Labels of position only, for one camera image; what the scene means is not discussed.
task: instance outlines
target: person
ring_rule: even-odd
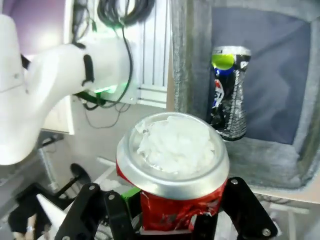
[[[44,235],[49,240],[51,222],[35,195],[26,197],[8,217],[16,240],[37,240]]]

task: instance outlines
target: purple surface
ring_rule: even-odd
[[[3,14],[13,18],[20,51],[34,55],[63,44],[66,0],[3,0]]]

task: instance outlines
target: lime green circle on can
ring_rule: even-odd
[[[234,65],[233,54],[213,54],[211,56],[211,64],[214,68],[220,70],[228,70]]]

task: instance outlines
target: person's hand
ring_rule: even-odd
[[[27,231],[24,236],[25,240],[35,240],[34,231]]]

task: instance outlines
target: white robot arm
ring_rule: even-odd
[[[121,39],[65,44],[32,59],[24,76],[14,21],[0,15],[0,165],[34,148],[50,110],[63,97],[126,82],[129,58]]]

